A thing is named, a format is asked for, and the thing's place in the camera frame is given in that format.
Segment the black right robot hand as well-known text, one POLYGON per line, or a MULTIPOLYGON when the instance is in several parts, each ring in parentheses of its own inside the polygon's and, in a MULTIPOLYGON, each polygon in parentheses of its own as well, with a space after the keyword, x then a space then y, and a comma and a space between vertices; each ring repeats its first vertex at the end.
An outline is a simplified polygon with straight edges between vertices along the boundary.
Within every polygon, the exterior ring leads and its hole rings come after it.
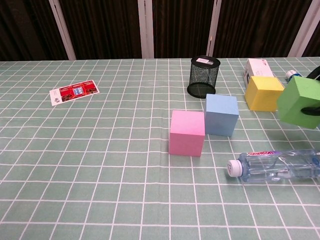
MULTIPOLYGON (((311 73, 307 75, 308 79, 313 79, 313 80, 320 80, 320 66, 315 68, 311 73)), ((309 107, 304 107, 301 109, 301 112, 305 115, 308 116, 319 116, 320 115, 320 107, 314 107, 314 106, 309 106, 309 107)))

